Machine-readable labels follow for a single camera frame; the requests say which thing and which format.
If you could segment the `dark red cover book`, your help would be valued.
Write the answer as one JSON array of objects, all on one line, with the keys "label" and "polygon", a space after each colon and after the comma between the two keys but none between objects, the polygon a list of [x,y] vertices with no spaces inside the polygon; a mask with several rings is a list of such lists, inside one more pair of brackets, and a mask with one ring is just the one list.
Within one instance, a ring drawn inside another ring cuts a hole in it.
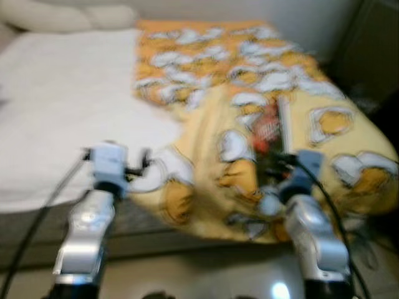
[{"label": "dark red cover book", "polygon": [[263,108],[263,112],[252,123],[252,150],[256,157],[256,174],[259,179],[259,156],[262,154],[290,154],[291,138],[285,137],[286,127],[282,112],[284,100],[277,98]]}]

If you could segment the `white quilted mattress pad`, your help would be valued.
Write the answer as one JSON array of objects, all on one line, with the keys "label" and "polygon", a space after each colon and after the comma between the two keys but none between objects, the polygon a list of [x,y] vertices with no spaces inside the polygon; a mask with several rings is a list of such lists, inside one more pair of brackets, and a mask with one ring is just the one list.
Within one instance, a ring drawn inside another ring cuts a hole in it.
[{"label": "white quilted mattress pad", "polygon": [[85,148],[112,140],[137,165],[180,124],[132,93],[138,31],[41,34],[0,52],[0,213],[37,210]]}]

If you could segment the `grey bed base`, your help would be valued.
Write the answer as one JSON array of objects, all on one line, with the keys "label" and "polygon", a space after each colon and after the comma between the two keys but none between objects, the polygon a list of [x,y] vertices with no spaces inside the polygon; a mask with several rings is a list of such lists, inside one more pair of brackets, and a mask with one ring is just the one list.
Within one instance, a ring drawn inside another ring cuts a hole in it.
[{"label": "grey bed base", "polygon": [[[67,231],[72,203],[53,207],[24,253],[21,267],[51,267]],[[123,261],[138,257],[185,254],[198,260],[202,255],[243,253],[248,259],[264,259],[282,251],[290,243],[250,243],[221,241],[180,232],[131,202],[120,203],[108,237],[107,259]],[[36,211],[0,214],[0,271],[12,263],[18,245],[36,216]]]}]

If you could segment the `yellow cartoon egg print quilt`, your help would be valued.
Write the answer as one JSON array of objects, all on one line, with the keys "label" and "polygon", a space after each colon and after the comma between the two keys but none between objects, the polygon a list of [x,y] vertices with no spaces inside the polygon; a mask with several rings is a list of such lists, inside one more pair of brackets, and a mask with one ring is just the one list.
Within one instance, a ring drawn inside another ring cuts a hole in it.
[{"label": "yellow cartoon egg print quilt", "polygon": [[132,200],[198,237],[285,242],[277,186],[259,187],[251,125],[284,100],[291,152],[324,154],[314,191],[342,217],[397,207],[397,152],[310,55],[270,24],[140,21],[132,89],[174,116],[179,136],[131,183]]}]

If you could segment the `cream long bolster pillow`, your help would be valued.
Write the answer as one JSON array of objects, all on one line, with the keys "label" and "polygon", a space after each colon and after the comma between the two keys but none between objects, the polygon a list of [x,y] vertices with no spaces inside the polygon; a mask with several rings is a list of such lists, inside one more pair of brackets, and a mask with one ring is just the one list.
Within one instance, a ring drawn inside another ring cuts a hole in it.
[{"label": "cream long bolster pillow", "polygon": [[122,4],[74,6],[40,0],[0,0],[0,18],[31,32],[119,31],[134,27],[138,13]]}]

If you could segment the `dark cabinet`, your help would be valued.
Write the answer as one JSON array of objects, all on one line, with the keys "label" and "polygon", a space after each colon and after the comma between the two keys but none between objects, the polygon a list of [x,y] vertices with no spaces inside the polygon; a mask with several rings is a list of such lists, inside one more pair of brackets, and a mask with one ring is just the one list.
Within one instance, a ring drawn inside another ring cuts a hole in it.
[{"label": "dark cabinet", "polygon": [[399,0],[358,0],[330,76],[359,109],[372,114],[399,89],[398,51]]}]

